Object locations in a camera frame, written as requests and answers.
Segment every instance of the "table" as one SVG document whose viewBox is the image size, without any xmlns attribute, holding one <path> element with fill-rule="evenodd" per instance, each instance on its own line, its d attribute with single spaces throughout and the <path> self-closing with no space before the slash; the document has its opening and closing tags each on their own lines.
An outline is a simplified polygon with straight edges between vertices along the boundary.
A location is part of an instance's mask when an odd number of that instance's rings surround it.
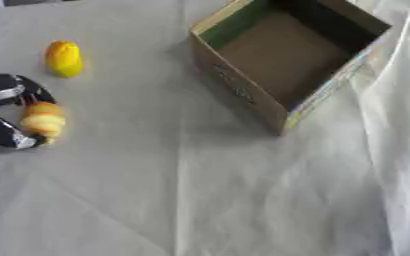
<svg viewBox="0 0 410 256">
<path fill-rule="evenodd" d="M 68 111 L 52 148 L 0 150 L 1 256 L 391 250 L 356 87 L 276 138 L 195 69 L 188 28 L 225 2 L 0 10 L 0 72 L 44 84 Z M 85 55 L 76 78 L 44 70 L 61 39 Z"/>
</svg>

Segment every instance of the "striped ball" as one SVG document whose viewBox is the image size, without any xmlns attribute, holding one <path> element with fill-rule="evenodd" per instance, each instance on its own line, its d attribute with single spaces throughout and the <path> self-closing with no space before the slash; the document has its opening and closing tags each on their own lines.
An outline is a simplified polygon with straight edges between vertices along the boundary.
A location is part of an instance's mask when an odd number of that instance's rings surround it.
<svg viewBox="0 0 410 256">
<path fill-rule="evenodd" d="M 55 104 L 38 102 L 26 109 L 23 120 L 23 129 L 30 133 L 39 133 L 53 143 L 65 127 L 65 113 Z"/>
</svg>

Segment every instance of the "cardboard box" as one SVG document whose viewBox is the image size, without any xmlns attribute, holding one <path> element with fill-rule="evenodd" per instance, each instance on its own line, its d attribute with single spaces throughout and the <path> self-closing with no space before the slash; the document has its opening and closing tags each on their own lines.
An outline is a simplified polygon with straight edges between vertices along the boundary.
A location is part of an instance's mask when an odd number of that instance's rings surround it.
<svg viewBox="0 0 410 256">
<path fill-rule="evenodd" d="M 344 84 L 389 28 L 344 0 L 236 0 L 191 33 L 200 66 L 281 133 Z"/>
</svg>

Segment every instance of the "ball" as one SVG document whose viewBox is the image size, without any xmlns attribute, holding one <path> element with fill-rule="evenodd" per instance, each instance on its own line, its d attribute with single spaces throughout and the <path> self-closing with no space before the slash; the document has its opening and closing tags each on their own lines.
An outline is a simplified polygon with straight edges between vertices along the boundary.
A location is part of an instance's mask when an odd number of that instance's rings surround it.
<svg viewBox="0 0 410 256">
<path fill-rule="evenodd" d="M 73 77 L 82 72 L 82 56 L 74 42 L 56 41 L 46 51 L 45 62 L 56 75 Z"/>
<path fill-rule="evenodd" d="M 61 107 L 48 102 L 30 105 L 24 114 L 21 125 L 30 133 L 38 133 L 52 144 L 65 127 L 65 113 Z"/>
</svg>

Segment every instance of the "toy ball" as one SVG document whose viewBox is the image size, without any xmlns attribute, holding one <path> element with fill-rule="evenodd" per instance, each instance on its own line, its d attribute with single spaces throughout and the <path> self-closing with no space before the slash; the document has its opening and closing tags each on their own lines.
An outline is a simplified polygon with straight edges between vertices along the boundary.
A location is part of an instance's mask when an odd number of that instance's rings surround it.
<svg viewBox="0 0 410 256">
<path fill-rule="evenodd" d="M 58 105 L 37 102 L 26 109 L 22 127 L 31 133 L 45 136 L 53 144 L 65 127 L 65 113 Z"/>
<path fill-rule="evenodd" d="M 74 42 L 56 41 L 52 43 L 45 55 L 46 65 L 56 75 L 73 77 L 82 72 L 82 56 Z"/>
</svg>

